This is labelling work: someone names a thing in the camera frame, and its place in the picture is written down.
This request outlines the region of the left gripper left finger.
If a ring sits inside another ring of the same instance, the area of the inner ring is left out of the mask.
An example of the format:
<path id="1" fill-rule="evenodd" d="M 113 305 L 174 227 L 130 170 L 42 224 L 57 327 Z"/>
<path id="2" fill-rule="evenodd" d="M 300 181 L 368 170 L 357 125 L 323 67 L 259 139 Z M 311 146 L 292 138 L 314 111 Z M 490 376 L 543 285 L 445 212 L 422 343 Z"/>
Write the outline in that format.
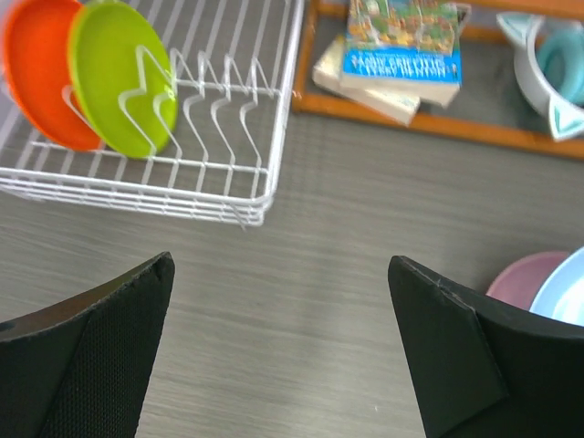
<path id="1" fill-rule="evenodd" d="M 4 437 L 132 437 L 160 345 L 175 264 L 130 271 L 1 325 Z"/>

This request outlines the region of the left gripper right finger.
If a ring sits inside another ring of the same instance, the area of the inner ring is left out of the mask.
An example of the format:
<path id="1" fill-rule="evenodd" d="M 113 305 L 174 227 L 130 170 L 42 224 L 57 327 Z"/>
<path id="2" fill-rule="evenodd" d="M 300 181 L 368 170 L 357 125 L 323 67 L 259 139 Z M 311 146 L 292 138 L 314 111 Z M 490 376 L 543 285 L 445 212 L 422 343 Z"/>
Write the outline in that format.
<path id="1" fill-rule="evenodd" d="M 391 258 L 388 283 L 426 436 L 582 436 L 581 327 L 403 255 Z"/>

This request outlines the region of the pink plate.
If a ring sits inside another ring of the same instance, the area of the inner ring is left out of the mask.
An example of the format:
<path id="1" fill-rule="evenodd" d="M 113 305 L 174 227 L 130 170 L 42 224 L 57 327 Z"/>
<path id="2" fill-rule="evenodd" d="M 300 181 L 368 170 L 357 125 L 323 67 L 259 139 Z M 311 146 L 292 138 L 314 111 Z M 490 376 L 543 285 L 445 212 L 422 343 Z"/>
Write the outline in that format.
<path id="1" fill-rule="evenodd" d="M 498 274 L 486 295 L 529 310 L 538 290 L 568 256 L 566 251 L 546 251 L 522 257 Z"/>

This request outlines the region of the light blue plate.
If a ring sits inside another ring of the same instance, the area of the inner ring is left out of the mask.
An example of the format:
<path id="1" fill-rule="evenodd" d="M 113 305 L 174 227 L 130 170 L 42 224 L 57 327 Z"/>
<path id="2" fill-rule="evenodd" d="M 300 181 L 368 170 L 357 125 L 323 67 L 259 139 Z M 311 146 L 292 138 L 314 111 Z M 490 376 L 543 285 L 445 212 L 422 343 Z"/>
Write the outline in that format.
<path id="1" fill-rule="evenodd" d="M 583 248 L 568 256 L 538 290 L 529 311 L 583 326 Z"/>

